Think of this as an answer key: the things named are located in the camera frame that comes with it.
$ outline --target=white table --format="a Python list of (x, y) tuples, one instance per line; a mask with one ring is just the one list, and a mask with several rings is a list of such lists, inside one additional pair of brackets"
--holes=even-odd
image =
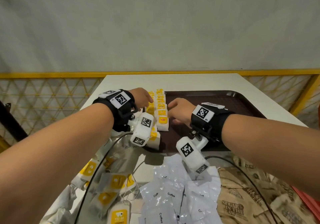
[[(245, 96), (266, 118), (287, 122), (291, 124), (304, 125), (296, 117), (283, 109), (280, 105), (270, 99), (267, 95), (246, 81), (242, 76), (235, 73), (223, 74), (142, 74), (142, 75), (114, 75), (106, 76), (97, 89), (92, 93), (84, 106), (86, 108), (102, 92), (111, 89), (130, 90), (143, 87), (148, 91), (163, 88), (164, 91), (211, 91), (230, 90)], [(149, 182), (153, 179), (153, 164), (145, 164), (144, 160), (148, 154), (133, 156), (137, 158), (136, 167), (139, 168), (134, 174), (137, 182)], [(206, 155), (217, 155), (217, 152), (208, 152)], [(80, 201), (83, 192), (77, 192), (79, 197), (74, 206)], [(132, 214), (130, 224), (138, 224), (139, 214)]]

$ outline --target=red object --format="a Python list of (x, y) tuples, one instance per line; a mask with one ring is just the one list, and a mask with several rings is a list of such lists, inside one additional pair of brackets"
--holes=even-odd
[(305, 203), (305, 205), (310, 209), (310, 211), (314, 214), (315, 218), (320, 222), (320, 202), (314, 200), (311, 196), (307, 195), (306, 193), (298, 190), (295, 187), (292, 187), (294, 191), (297, 192), (299, 197)]

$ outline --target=person's left hand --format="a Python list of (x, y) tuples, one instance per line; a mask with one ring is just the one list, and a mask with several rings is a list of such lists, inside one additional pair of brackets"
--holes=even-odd
[(129, 92), (133, 95), (137, 108), (147, 107), (149, 106), (149, 102), (153, 102), (149, 93), (141, 87), (129, 90)]

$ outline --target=hand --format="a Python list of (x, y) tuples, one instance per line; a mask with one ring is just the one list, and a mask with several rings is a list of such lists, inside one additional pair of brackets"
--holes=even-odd
[(139, 109), (147, 107), (149, 106), (149, 102), (153, 102), (153, 99), (149, 93), (141, 87), (129, 90), (129, 92), (133, 95), (134, 102)]
[(168, 117), (174, 117), (173, 123), (181, 124), (184, 123), (190, 127), (191, 114), (196, 108), (195, 105), (190, 103), (184, 98), (176, 98), (168, 104), (169, 108), (172, 108), (168, 111)]

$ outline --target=forearm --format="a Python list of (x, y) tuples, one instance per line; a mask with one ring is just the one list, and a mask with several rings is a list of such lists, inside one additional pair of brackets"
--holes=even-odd
[(222, 140), (237, 156), (320, 199), (320, 131), (233, 114)]
[(1, 153), (0, 219), (38, 223), (108, 139), (113, 120), (107, 106), (93, 104)]

